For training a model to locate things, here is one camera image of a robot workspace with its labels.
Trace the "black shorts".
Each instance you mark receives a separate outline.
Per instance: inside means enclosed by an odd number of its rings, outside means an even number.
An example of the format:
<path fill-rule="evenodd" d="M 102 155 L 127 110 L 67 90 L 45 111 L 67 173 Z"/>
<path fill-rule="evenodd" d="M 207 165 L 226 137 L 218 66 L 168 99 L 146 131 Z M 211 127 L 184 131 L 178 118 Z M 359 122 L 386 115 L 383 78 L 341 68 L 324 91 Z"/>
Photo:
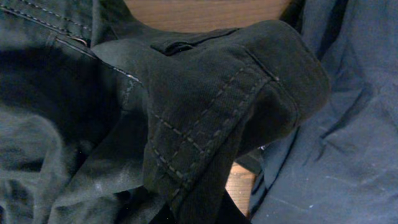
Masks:
<path fill-rule="evenodd" d="M 123 1 L 1 1 L 2 223 L 246 223 L 234 160 L 330 92 L 282 21 L 151 28 Z"/>

